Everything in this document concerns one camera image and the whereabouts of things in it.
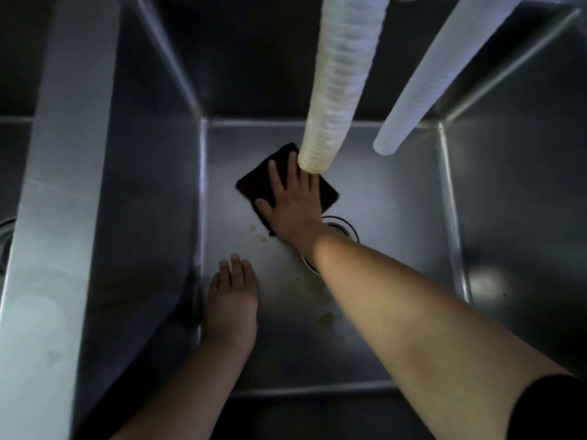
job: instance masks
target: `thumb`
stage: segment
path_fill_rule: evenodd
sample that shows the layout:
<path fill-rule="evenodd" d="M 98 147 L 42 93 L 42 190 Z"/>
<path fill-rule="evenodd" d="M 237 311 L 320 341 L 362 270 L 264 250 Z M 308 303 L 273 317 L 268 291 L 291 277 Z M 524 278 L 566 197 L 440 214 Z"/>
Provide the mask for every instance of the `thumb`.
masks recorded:
<path fill-rule="evenodd" d="M 268 222 L 270 222 L 271 216 L 273 216 L 273 208 L 271 208 L 271 206 L 269 205 L 269 202 L 267 202 L 265 199 L 257 199 L 255 201 L 255 206 L 260 211 L 260 213 L 263 215 L 263 217 Z"/>

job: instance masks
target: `skin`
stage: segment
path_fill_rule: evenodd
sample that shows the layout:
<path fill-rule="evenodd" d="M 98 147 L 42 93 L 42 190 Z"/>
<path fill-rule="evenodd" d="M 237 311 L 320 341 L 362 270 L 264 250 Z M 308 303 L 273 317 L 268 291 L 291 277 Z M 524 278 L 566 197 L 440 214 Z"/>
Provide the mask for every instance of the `skin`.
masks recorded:
<path fill-rule="evenodd" d="M 540 377 L 568 374 L 450 290 L 325 226 L 319 176 L 298 172 L 292 153 L 283 186 L 271 161 L 275 208 L 263 199 L 255 205 L 277 236 L 319 270 L 345 316 L 438 440 L 505 438 L 524 389 Z M 220 278 L 212 282 L 212 290 L 219 285 L 211 294 L 205 341 L 151 406 L 114 438 L 209 437 L 257 328 L 253 271 L 243 262 L 241 281 L 235 259 L 232 283 L 236 269 L 238 291 L 227 285 L 227 266 L 221 264 Z"/>

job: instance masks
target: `person's right hand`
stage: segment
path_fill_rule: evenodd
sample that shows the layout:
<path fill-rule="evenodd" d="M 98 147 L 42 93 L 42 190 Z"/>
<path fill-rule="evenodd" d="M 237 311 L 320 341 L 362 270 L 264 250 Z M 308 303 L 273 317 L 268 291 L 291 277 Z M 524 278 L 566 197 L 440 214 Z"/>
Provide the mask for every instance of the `person's right hand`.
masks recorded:
<path fill-rule="evenodd" d="M 269 161 L 269 179 L 275 195 L 275 208 L 265 199 L 257 199 L 255 206 L 267 220 L 275 234 L 297 246 L 297 240 L 306 228 L 322 224 L 320 204 L 320 176 L 300 170 L 297 175 L 297 153 L 288 160 L 287 186 L 283 187 L 275 161 Z"/>

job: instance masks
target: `drain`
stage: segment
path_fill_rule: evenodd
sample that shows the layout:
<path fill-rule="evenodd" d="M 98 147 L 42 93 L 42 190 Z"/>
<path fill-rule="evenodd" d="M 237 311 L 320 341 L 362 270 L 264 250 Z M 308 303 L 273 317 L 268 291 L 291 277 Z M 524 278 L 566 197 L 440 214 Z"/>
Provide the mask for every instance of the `drain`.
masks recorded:
<path fill-rule="evenodd" d="M 15 220 L 11 219 L 0 224 L 0 276 L 6 274 L 8 258 L 12 247 L 12 236 L 14 235 Z"/>
<path fill-rule="evenodd" d="M 354 227 L 351 224 L 349 224 L 347 221 L 345 221 L 344 219 L 339 218 L 337 216 L 324 216 L 322 218 L 322 221 L 328 227 L 335 229 L 336 231 L 340 232 L 342 235 L 348 237 L 350 240 L 353 240 L 355 242 L 360 242 L 359 236 L 357 235 L 357 232 L 355 231 Z M 308 266 L 308 268 L 310 270 L 312 270 L 312 272 L 314 272 L 316 274 L 320 274 L 314 268 L 314 266 L 312 264 L 310 264 L 308 259 L 306 259 L 304 256 L 302 256 L 302 259 L 304 260 L 304 264 L 306 266 Z"/>

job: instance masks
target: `hand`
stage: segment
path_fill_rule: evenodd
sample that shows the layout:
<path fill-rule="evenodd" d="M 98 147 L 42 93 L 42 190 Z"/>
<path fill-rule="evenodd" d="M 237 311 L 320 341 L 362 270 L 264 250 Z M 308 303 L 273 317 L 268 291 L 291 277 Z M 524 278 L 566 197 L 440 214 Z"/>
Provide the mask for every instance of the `hand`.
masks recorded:
<path fill-rule="evenodd" d="M 275 161 L 269 161 L 269 180 L 275 195 L 275 208 L 265 199 L 257 199 L 255 206 L 281 239 L 295 247 L 304 230 L 312 225 L 322 225 L 320 204 L 320 177 L 300 170 L 297 176 L 297 153 L 290 153 L 288 160 L 287 189 L 281 184 Z"/>
<path fill-rule="evenodd" d="M 226 260 L 214 275 L 207 297 L 205 340 L 219 343 L 246 359 L 257 337 L 257 279 L 249 261 L 232 255 L 232 274 Z"/>

